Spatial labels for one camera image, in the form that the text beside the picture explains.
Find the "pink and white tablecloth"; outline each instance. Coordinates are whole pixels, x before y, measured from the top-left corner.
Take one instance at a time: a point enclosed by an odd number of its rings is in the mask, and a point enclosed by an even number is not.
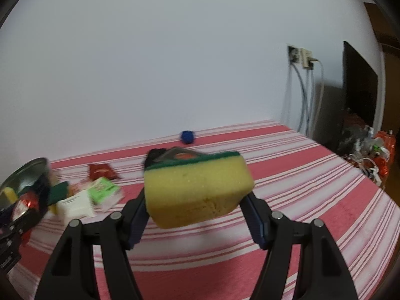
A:
[[[87,176],[87,164],[109,162],[121,176],[121,210],[143,186],[142,162],[152,148],[179,146],[169,136],[132,146],[53,162],[61,181]],[[290,219],[327,224],[349,266],[360,299],[369,299],[394,252],[400,209],[361,172],[318,143],[273,121],[197,132],[190,149],[207,153],[238,150],[255,180],[255,194]],[[63,232],[48,213],[33,230],[22,259],[11,270],[11,283],[24,299],[34,297],[46,262]],[[283,299],[291,299],[299,247],[294,247]],[[95,246],[97,283],[109,299],[101,253]],[[223,217],[163,230],[150,219],[141,242],[128,252],[137,284],[147,299],[248,299],[265,253],[253,243],[239,208]]]

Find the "blue ball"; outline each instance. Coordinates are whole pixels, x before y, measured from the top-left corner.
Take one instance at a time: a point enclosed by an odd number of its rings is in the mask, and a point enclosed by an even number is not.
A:
[[[184,144],[191,144],[195,140],[195,134],[193,131],[183,131],[180,135],[180,139]]]

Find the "sponge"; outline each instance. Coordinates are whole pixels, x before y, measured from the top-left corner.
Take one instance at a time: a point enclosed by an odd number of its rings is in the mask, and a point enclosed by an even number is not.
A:
[[[164,229],[228,214],[253,187],[254,180],[239,152],[169,160],[144,172],[147,212]]]

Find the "metal pin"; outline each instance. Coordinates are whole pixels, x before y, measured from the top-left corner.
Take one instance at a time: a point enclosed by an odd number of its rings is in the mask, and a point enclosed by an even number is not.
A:
[[[318,227],[321,228],[324,226],[324,222],[321,219],[315,219],[314,224]]]
[[[283,218],[283,213],[280,211],[273,211],[273,213],[271,215],[276,220],[280,220]]]
[[[73,219],[70,223],[69,223],[69,226],[71,227],[71,228],[76,228],[78,225],[79,225],[79,220],[78,219]]]
[[[112,218],[112,220],[118,220],[121,218],[121,216],[123,216],[121,212],[115,211],[112,212],[109,217]]]

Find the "power socket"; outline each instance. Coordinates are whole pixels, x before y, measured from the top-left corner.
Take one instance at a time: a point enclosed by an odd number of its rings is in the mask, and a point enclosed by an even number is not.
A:
[[[299,54],[303,69],[310,69],[310,59],[313,57],[313,52],[305,48],[300,48]]]
[[[289,61],[291,63],[300,63],[300,50],[297,47],[288,45],[287,55],[289,56]]]

